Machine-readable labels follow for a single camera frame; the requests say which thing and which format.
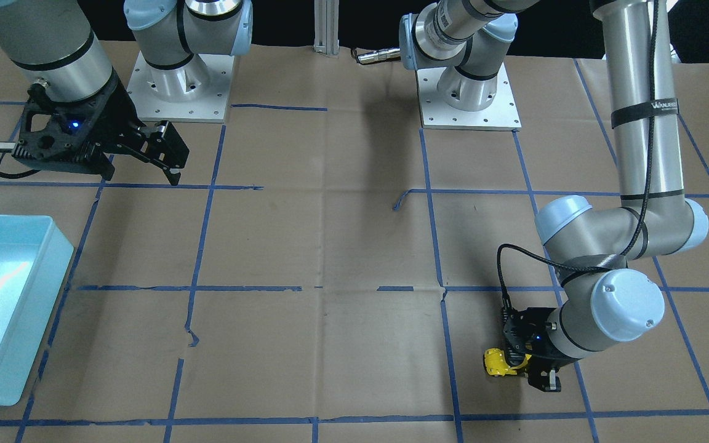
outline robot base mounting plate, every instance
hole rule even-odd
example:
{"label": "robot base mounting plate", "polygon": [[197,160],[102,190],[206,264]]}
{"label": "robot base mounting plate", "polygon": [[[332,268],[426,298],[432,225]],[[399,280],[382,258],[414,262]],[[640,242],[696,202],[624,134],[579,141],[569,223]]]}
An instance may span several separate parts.
{"label": "robot base mounting plate", "polygon": [[229,107],[231,78],[234,74],[234,57],[230,55],[200,54],[211,77],[206,94],[189,102],[166,102],[151,90],[149,66],[138,53],[127,93],[135,103],[138,118],[142,121],[170,120],[202,123],[225,123]]}
{"label": "robot base mounting plate", "polygon": [[469,112],[455,109],[445,103],[436,84],[445,68],[417,71],[417,97],[420,99],[423,128],[469,129],[479,131],[512,131],[521,128],[521,119],[507,79],[505,65],[497,74],[497,93],[492,104],[484,110]]}

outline robotic arm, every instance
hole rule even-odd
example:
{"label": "robotic arm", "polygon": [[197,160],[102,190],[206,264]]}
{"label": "robotic arm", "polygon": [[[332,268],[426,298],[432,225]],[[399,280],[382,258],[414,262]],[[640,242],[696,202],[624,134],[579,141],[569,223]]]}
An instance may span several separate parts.
{"label": "robotic arm", "polygon": [[[443,95],[448,104],[483,109],[495,94],[489,81],[512,40],[508,21],[515,17],[506,17],[534,3],[442,0],[419,16],[405,16],[403,64],[410,70],[446,66],[437,89],[450,92]],[[540,211],[535,225],[568,301],[562,308],[516,311],[500,269],[510,365],[501,351],[486,355],[491,375],[516,373],[521,366],[529,384],[546,392],[559,392],[560,367],[635,340],[661,321],[661,291],[628,269],[628,260],[691,249],[709,227],[701,206],[684,196],[666,2],[590,3],[603,22],[622,205],[593,210],[585,198],[568,196]],[[498,263],[506,248],[521,250],[501,246]]]}
{"label": "robotic arm", "polygon": [[[169,121],[148,128],[73,0],[0,0],[0,47],[31,83],[17,143],[0,143],[37,170],[113,176],[106,154],[128,154],[177,185],[188,147]],[[37,115],[50,120],[36,128]],[[26,174],[3,174],[18,178]]]}

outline plastic container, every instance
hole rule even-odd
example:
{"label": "plastic container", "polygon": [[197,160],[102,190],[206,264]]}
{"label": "plastic container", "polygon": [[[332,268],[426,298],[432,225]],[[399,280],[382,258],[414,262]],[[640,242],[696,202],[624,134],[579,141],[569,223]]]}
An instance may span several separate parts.
{"label": "plastic container", "polygon": [[20,400],[72,255],[51,217],[0,215],[0,406]]}

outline silver cylindrical arm segment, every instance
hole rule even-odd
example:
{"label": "silver cylindrical arm segment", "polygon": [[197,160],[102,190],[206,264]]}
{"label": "silver cylindrical arm segment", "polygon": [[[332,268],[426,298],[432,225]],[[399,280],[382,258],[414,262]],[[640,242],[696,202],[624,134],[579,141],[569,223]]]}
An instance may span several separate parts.
{"label": "silver cylindrical arm segment", "polygon": [[16,0],[0,6],[0,47],[48,97],[75,102],[95,95],[112,66],[74,0]]}
{"label": "silver cylindrical arm segment", "polygon": [[[675,98],[672,61],[669,56],[669,22],[664,0],[659,5],[655,47],[655,98]],[[611,85],[613,110],[649,102],[648,58],[652,2],[621,0],[597,9],[603,22],[603,39]],[[621,124],[614,129],[622,194],[644,192],[647,169],[648,119]],[[650,193],[683,188],[678,119],[675,115],[655,118],[652,187]]]}

